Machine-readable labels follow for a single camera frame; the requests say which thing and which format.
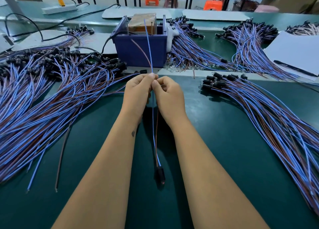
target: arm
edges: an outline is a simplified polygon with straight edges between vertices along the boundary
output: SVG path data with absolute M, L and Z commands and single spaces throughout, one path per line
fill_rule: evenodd
M 127 82 L 121 112 L 52 229 L 124 228 L 135 133 L 154 74 Z
M 152 86 L 174 134 L 194 227 L 269 228 L 192 126 L 180 86 L 169 77 Z

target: power strip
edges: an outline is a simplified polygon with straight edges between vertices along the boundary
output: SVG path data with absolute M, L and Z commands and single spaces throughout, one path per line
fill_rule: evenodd
M 73 11 L 73 10 L 78 10 L 77 6 L 74 4 L 66 4 L 65 6 L 58 5 L 58 6 L 51 6 L 51 7 L 42 8 L 44 15 L 52 15 L 52 14 L 56 14 L 56 13 Z

